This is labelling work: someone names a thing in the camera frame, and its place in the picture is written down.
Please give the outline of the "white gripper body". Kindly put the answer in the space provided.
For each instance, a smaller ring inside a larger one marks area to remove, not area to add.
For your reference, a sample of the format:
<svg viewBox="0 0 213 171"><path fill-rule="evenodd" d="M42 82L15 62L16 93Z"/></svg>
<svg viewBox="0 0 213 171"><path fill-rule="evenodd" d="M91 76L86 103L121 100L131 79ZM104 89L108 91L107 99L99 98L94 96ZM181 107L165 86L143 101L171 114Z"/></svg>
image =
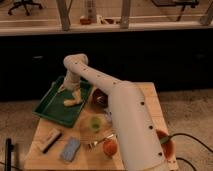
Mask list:
<svg viewBox="0 0 213 171"><path fill-rule="evenodd" d="M76 91L80 88L80 77L68 71L64 77L63 86L69 91Z"/></svg>

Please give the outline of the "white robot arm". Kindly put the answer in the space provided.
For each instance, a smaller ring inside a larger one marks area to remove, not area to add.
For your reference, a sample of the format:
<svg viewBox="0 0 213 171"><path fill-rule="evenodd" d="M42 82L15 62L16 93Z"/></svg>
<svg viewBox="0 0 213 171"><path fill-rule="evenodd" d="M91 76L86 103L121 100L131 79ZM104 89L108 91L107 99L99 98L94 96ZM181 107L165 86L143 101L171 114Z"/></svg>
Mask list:
<svg viewBox="0 0 213 171"><path fill-rule="evenodd" d="M144 94L133 82L122 81L88 66L84 54L64 58L73 77L83 77L108 95L108 110L127 171L169 171Z"/></svg>

